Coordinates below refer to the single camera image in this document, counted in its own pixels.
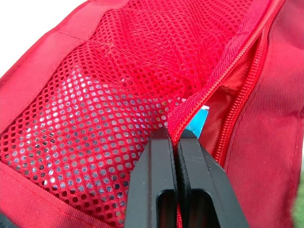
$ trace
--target red nylon fabric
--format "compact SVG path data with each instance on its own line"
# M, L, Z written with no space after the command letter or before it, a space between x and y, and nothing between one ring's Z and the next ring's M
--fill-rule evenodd
M228 148L225 170L250 227L293 227L304 134L303 14L301 0L288 0L278 13Z
M150 133L206 84L247 11L253 13L250 6L249 0L138 0L107 11L1 135L1 161L65 203L121 227L130 171ZM251 29L258 15L246 18ZM66 23L60 32L75 34Z

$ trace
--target zipper teeth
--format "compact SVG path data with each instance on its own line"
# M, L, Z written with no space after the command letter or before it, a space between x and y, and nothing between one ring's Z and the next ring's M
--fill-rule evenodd
M238 56L232 61L232 63L228 66L228 68L225 70L225 72L220 76L220 78L214 83L214 85L206 92L206 94L194 105L194 107L191 109L189 114L186 116L186 118L178 125L175 134L172 137L172 142L175 144L177 143L182 130L187 126L189 121L193 118L197 110L202 106L204 102L206 102L207 99L211 96L212 92L218 87L218 85L221 83L221 81L231 72L231 70L234 68L234 66L238 63L238 61L242 58L242 56L247 52L247 50L251 47L251 45L256 41L257 37L260 35L263 27L265 24L270 20L273 19L278 12L280 6L282 5L283 0L277 0L275 3L273 3L270 6L270 10L266 14L266 16L263 18L262 22L258 25L257 29L253 33L253 35L249 38L248 42L244 45Z
M218 146L214 154L215 160L221 165L224 165L225 162L225 156L224 156L224 151L225 148L227 147L230 139L230 134L233 130L234 123L237 120L237 113L241 111L245 104L245 99L250 95L254 85L257 82L257 73L260 69L260 62L261 59L264 56L265 49L266 49L266 44L267 44L267 39L262 37L261 38L261 43L259 44L253 63L252 67L250 69L250 72L247 76L246 81L244 82L241 91L237 95L228 115L227 118L224 122L222 131L219 135L219 140L218 140Z

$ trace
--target blue label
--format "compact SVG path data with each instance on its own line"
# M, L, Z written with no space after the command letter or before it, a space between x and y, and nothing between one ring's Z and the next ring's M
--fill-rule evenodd
M195 114L193 119L190 121L186 129L192 131L197 138L199 138L201 130L205 124L207 115L208 115L209 107L203 106L198 113Z

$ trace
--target red fabric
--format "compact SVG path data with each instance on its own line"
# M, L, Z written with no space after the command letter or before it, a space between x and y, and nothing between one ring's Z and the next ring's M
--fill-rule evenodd
M47 198L54 195L61 211L72 206L122 227L130 171L150 133L168 126L178 139L185 115L219 86L215 82L268 6L259 0L132 0L77 8L0 81L0 170L12 177L1 182L1 197L10 204L1 201L0 209L18 222L35 214L24 210L31 203L20 197L24 191L45 218L39 223L75 226L69 213L54 220L52 209L58 207ZM188 100L182 104L182 98ZM18 190L10 194L12 188ZM252 199L243 199L242 192L237 189L241 202ZM9 206L14 202L20 204L18 215ZM250 207L242 207L251 222ZM101 226L79 213L91 219L88 226Z
M56 198L0 162L1 212L18 227L109 228Z
M228 148L225 170L250 227L292 227L304 133L303 14L303 1L290 0L275 19Z

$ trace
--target zipper track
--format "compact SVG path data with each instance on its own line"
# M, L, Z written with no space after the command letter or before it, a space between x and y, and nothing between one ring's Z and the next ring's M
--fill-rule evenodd
M270 20L272 21L275 18L283 2L284 0L276 0L270 5L261 23L258 25L257 29L252 34L252 36L248 39L247 43L243 46L237 57L232 61L232 63L228 66L225 72L219 77L219 79L214 83L214 85L205 93L205 95L190 109L188 115L178 125L172 137L173 144L176 144L178 142L178 139L182 131L185 129L185 127L193 118L193 116L197 113L197 111L201 108L201 106L210 98L210 96L213 94L214 90L218 87L218 85L222 82L222 80L226 78L226 76L232 71L232 69L235 67L238 61L243 57L243 55L249 50L252 44L257 40L266 23L269 22Z
M263 66L263 60L265 59L267 49L267 33L263 32L260 38L251 69L249 74L237 95L219 134L217 148L214 153L215 160L224 166L225 158L227 154L227 147L230 141L230 136L233 131L233 127L238 119L238 115L245 105L246 100L251 94L253 88L255 87L257 80L259 78L261 68Z

